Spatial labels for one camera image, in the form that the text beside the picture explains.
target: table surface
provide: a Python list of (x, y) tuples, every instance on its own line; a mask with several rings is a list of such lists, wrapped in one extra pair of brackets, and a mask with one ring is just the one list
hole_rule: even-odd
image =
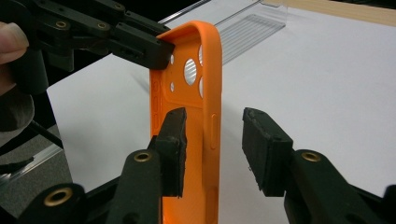
[[(213, 22), (233, 7), (212, 0), (168, 25)], [(245, 107), (267, 112), (295, 149), (326, 155), (349, 183), (379, 196), (395, 184), (395, 59), (396, 27), (290, 7), (285, 28), (224, 65), (219, 223), (288, 223), (283, 198), (265, 198), (248, 169)], [(86, 190), (147, 147), (148, 69), (110, 55), (48, 93), (73, 179)]]

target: orange phone case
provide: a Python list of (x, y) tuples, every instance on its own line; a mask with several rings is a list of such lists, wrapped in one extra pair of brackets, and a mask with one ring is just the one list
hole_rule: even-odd
[(163, 197), (164, 224), (216, 224), (219, 213), (221, 42), (216, 27), (190, 21), (162, 35), (175, 44), (169, 65), (150, 70), (151, 136), (166, 113), (185, 107), (187, 159), (181, 198)]

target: wooden edge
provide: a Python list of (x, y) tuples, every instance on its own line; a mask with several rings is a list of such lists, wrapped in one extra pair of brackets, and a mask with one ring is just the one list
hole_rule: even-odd
[(329, 0), (289, 0), (289, 7), (315, 11), (359, 21), (396, 26), (396, 10)]

